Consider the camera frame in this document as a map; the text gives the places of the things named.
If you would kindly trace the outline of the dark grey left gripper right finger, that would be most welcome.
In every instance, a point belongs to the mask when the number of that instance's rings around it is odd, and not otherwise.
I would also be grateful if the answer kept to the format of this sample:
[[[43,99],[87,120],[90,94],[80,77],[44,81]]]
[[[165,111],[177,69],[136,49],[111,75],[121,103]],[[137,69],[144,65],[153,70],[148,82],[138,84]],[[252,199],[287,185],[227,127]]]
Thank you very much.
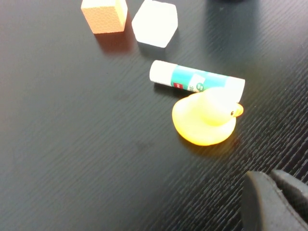
[[[308,185],[282,170],[272,170],[270,177],[291,207],[301,216],[308,216]]]

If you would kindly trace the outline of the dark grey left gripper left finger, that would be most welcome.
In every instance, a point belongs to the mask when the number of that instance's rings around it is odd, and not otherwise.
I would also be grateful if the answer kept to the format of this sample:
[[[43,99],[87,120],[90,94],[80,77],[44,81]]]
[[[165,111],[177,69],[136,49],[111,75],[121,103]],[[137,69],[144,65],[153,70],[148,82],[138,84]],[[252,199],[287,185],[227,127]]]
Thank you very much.
[[[241,196],[241,219],[246,231],[306,231],[301,217],[284,197],[270,174],[248,171]]]

